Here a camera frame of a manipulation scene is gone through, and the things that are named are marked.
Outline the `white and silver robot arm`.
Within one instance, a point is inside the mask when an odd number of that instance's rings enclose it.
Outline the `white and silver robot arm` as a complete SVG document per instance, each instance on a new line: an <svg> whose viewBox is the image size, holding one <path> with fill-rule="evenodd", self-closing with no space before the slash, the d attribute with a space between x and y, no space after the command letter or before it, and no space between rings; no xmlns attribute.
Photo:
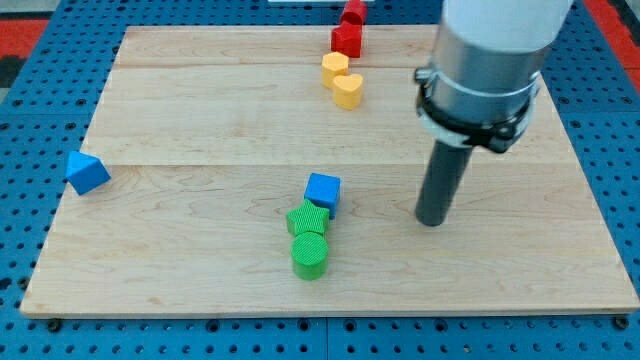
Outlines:
<svg viewBox="0 0 640 360"><path fill-rule="evenodd" d="M472 124L501 122L529 102L571 0L445 0L429 103Z"/></svg>

